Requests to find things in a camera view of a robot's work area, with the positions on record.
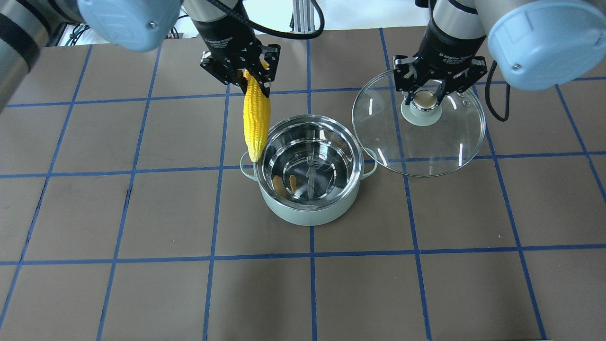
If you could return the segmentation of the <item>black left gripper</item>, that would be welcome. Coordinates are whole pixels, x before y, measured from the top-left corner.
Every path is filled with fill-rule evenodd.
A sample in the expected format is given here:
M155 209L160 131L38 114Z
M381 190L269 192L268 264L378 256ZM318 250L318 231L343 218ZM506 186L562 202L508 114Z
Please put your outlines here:
M200 66L223 84L233 84L242 93L248 89L249 71L260 86L264 97L270 97L271 82L275 80L281 46L264 45L253 29L235 19L196 21L206 51Z

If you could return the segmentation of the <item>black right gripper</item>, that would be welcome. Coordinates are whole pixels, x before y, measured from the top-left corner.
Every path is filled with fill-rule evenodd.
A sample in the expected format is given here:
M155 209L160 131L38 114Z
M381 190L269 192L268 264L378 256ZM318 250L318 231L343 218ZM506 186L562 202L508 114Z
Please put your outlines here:
M409 106L415 92L429 80L435 80L437 105L452 91L466 91L487 74L486 60L477 56L485 36L461 39L450 36L429 22L418 52L411 58L394 56L394 82Z

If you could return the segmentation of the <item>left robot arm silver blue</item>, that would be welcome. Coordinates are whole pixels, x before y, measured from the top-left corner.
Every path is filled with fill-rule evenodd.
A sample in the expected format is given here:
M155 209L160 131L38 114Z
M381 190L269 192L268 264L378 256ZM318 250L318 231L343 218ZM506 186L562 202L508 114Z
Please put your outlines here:
M63 24L85 24L109 43L149 52L184 9L206 45L201 67L243 92L255 83L266 97L281 56L279 45L257 38L263 28L249 19L241 0L3 0L0 9L2 108Z

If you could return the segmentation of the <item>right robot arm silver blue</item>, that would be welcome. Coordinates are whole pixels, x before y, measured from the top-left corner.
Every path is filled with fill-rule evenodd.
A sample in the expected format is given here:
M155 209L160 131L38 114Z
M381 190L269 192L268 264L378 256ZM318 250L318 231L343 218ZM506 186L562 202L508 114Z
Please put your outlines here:
M605 57L603 0L418 0L430 10L412 57L393 59L395 87L413 93L441 81L437 101L463 92L487 74L486 44L509 85L544 90L584 75Z

